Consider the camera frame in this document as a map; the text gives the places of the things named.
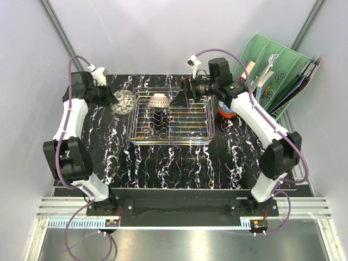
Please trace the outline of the black leaf pattern bowl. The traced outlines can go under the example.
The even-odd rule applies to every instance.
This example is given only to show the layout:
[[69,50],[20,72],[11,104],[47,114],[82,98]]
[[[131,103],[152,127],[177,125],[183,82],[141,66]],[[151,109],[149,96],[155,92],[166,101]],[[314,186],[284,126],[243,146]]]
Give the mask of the black leaf pattern bowl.
[[117,102],[111,105],[113,113],[127,115],[135,108],[135,96],[129,90],[119,90],[113,93]]

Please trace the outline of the red patterned ceramic bowl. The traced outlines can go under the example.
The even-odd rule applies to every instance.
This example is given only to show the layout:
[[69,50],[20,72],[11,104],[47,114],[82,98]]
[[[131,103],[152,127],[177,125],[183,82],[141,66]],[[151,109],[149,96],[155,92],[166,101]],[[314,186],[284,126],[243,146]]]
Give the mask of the red patterned ceramic bowl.
[[155,93],[149,100],[150,108],[168,108],[170,106],[169,98],[162,93]]

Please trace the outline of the metal wire dish rack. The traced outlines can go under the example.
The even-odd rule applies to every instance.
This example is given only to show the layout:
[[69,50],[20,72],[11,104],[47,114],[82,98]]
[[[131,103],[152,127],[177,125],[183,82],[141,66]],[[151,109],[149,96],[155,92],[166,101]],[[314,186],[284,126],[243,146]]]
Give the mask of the metal wire dish rack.
[[188,100],[188,105],[150,106],[155,94],[173,101],[179,87],[138,87],[135,108],[128,118],[127,138],[135,145],[207,145],[215,135],[212,97]]

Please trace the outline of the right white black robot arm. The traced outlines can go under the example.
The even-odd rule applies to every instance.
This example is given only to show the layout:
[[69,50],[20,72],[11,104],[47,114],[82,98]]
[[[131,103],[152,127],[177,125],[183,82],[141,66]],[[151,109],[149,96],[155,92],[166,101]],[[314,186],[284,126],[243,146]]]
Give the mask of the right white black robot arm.
[[252,215],[260,215],[275,195],[282,179],[299,163],[302,138],[279,125],[256,101],[243,81],[234,81],[225,58],[208,62],[209,76],[197,76],[201,62],[192,55],[186,65],[192,69],[181,81],[181,90],[172,101],[175,107],[198,101],[203,96],[216,96],[240,116],[261,141],[265,151],[259,158],[260,175],[252,187],[244,207]]

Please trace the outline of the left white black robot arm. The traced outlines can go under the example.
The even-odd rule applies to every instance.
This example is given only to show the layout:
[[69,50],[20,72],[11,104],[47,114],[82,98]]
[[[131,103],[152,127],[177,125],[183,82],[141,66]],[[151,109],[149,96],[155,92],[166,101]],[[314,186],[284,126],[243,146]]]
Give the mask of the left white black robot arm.
[[92,210],[112,215],[117,210],[115,195],[94,173],[92,158],[81,141],[89,105],[110,106],[116,101],[106,84],[106,74],[103,67],[70,73],[58,131],[42,148],[56,181],[67,189],[80,189]]

